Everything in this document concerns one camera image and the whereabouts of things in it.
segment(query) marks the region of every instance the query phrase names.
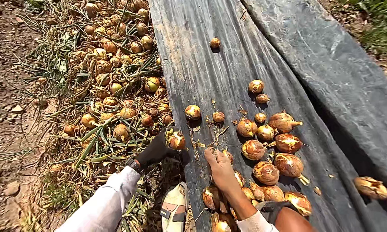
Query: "person's left hand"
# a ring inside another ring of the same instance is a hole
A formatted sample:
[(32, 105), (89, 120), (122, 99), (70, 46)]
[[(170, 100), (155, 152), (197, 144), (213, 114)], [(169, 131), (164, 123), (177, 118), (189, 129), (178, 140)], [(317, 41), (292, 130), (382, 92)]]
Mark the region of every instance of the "person's left hand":
[[(175, 126), (169, 126), (167, 129), (173, 129), (173, 131), (179, 130)], [(135, 159), (139, 161), (142, 168), (153, 163), (159, 163), (168, 154), (176, 153), (175, 150), (166, 146), (165, 130), (166, 128), (156, 135), (148, 147), (136, 156)]]

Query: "white sleeve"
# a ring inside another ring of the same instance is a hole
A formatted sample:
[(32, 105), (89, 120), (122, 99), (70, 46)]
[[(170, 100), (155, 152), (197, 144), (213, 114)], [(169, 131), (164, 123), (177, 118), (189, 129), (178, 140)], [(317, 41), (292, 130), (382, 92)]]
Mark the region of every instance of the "white sleeve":
[(114, 173), (56, 232), (116, 231), (139, 178), (129, 166)]
[(261, 212), (257, 212), (247, 219), (238, 221), (241, 232), (278, 232), (273, 224), (269, 224)]

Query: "gray sleeve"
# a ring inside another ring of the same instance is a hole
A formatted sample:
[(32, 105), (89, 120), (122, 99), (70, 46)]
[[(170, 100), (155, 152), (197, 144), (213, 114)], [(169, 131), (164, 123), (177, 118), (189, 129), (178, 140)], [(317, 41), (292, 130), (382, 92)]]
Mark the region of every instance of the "gray sleeve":
[(125, 205), (135, 193), (140, 175), (126, 166), (120, 173), (109, 177), (94, 195), (67, 219), (57, 232), (111, 232), (115, 231)]

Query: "yellow onion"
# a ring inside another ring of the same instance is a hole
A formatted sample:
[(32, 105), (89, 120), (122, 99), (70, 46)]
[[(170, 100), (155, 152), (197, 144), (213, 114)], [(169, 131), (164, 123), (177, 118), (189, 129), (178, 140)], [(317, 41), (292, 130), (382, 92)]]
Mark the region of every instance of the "yellow onion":
[(265, 119), (267, 119), (267, 116), (265, 115), (265, 113), (255, 114), (255, 121), (257, 123), (263, 123), (263, 122), (265, 122)]
[(209, 42), (209, 46), (211, 49), (216, 49), (221, 45), (221, 41), (218, 38), (211, 39), (211, 42)]
[(382, 181), (375, 180), (368, 176), (356, 177), (354, 179), (354, 185), (359, 193), (366, 195), (371, 199), (387, 199), (387, 188), (383, 185)]
[(245, 178), (242, 176), (242, 174), (237, 171), (234, 171), (233, 174), (235, 175), (235, 178), (237, 179), (239, 186), (244, 187)]
[(285, 200), (294, 205), (302, 216), (306, 217), (311, 215), (311, 203), (308, 201), (307, 196), (298, 192), (286, 192)]
[(141, 39), (141, 44), (145, 50), (150, 50), (154, 46), (154, 40), (149, 35), (145, 35)]
[(294, 154), (297, 152), (303, 143), (301, 140), (292, 134), (279, 134), (275, 136), (275, 141), (270, 143), (268, 146), (276, 146), (278, 151), (284, 152), (284, 153), (290, 153)]
[(120, 111), (120, 116), (122, 117), (122, 119), (130, 119), (135, 115), (136, 115), (136, 111), (132, 108), (124, 107)]
[(82, 116), (82, 124), (87, 128), (94, 128), (96, 119), (90, 113), (86, 113)]
[(242, 145), (242, 154), (250, 160), (260, 160), (265, 154), (266, 148), (258, 140), (248, 140)]
[(262, 125), (258, 127), (257, 137), (263, 142), (271, 141), (274, 137), (275, 130), (269, 125)]
[(276, 185), (279, 179), (278, 169), (269, 162), (260, 161), (252, 170), (254, 176), (266, 185)]
[(253, 80), (248, 85), (248, 91), (254, 94), (262, 92), (264, 89), (264, 83), (261, 80)]
[(225, 114), (222, 112), (214, 112), (212, 114), (212, 120), (216, 123), (222, 123), (225, 120)]
[(255, 101), (259, 104), (267, 103), (269, 101), (268, 95), (266, 94), (259, 94), (255, 97)]
[(252, 193), (254, 194), (255, 199), (257, 199), (258, 201), (264, 201), (264, 199), (265, 199), (264, 191), (260, 186), (258, 186), (258, 184), (254, 183), (254, 182), (250, 182), (249, 188), (251, 189)]
[(109, 74), (101, 73), (96, 77), (96, 82), (101, 86), (107, 86), (111, 82)]
[(182, 150), (185, 148), (185, 138), (181, 131), (175, 131), (167, 141), (169, 143), (169, 147), (173, 150)]
[(141, 53), (142, 46), (138, 42), (132, 42), (130, 44), (130, 50), (132, 50), (132, 53)]
[(96, 4), (93, 3), (87, 3), (84, 7), (86, 13), (88, 14), (89, 18), (93, 18), (96, 16), (97, 12), (99, 11), (99, 8)]
[(242, 187), (241, 190), (243, 193), (245, 193), (245, 196), (248, 198), (248, 200), (251, 201), (251, 200), (255, 199), (254, 194), (252, 193), (251, 189), (249, 189), (247, 187)]
[(138, 31), (139, 36), (144, 36), (144, 35), (147, 35), (149, 33), (148, 27), (144, 23), (138, 23), (136, 25), (136, 29)]
[(148, 77), (146, 78), (145, 91), (146, 92), (155, 92), (160, 86), (160, 81), (157, 77)]
[(115, 126), (114, 138), (122, 142), (127, 142), (129, 140), (129, 129), (127, 126), (124, 124)]
[(264, 192), (265, 201), (285, 201), (284, 192), (276, 185), (261, 187)]
[(303, 122), (296, 122), (294, 118), (287, 113), (276, 113), (269, 119), (269, 125), (276, 128), (279, 133), (288, 133), (292, 131), (294, 126), (302, 125)]
[(185, 108), (185, 116), (188, 120), (198, 120), (201, 118), (201, 108), (197, 105), (188, 105)]
[(240, 119), (236, 128), (237, 133), (242, 137), (254, 137), (258, 130), (256, 123), (245, 118)]

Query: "wristwatch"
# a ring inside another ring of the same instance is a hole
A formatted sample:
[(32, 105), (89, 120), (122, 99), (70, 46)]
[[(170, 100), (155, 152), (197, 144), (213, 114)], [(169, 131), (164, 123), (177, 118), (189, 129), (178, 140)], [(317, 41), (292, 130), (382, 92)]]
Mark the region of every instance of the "wristwatch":
[(133, 168), (133, 170), (135, 170), (137, 173), (141, 173), (141, 165), (139, 163), (139, 161), (135, 160), (134, 158), (132, 157), (129, 157), (126, 162), (125, 162), (126, 166), (129, 166), (131, 168)]

